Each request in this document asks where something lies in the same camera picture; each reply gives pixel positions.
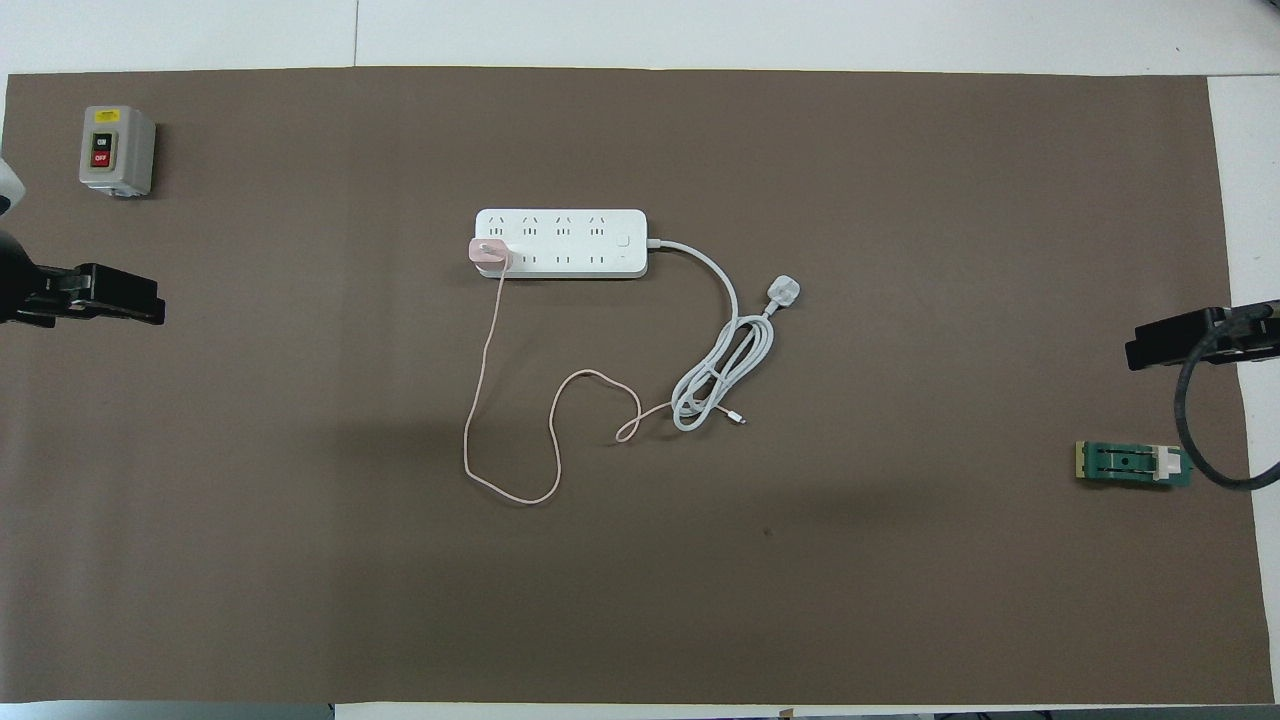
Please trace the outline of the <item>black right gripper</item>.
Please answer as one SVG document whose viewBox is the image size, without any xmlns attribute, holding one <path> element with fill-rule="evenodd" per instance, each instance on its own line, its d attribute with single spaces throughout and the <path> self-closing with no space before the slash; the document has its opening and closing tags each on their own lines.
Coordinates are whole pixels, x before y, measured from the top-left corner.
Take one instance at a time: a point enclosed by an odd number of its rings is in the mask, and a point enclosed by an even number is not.
<svg viewBox="0 0 1280 720">
<path fill-rule="evenodd" d="M 1204 336 L 1231 314 L 1229 307 L 1202 307 L 1135 327 L 1133 338 L 1125 343 L 1128 369 L 1181 365 Z"/>
</svg>

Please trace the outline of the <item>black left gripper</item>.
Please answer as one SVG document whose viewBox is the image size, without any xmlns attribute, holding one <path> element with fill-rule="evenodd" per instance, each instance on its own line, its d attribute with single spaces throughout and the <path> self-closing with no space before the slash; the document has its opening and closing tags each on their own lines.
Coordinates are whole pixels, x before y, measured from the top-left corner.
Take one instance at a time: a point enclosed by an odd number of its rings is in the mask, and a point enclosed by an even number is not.
<svg viewBox="0 0 1280 720">
<path fill-rule="evenodd" d="M 113 318 L 161 325 L 166 304 L 157 282 L 116 268 L 86 263 L 65 269 L 37 266 L 36 284 L 18 302 L 18 322 L 54 328 L 59 319 Z"/>
</svg>

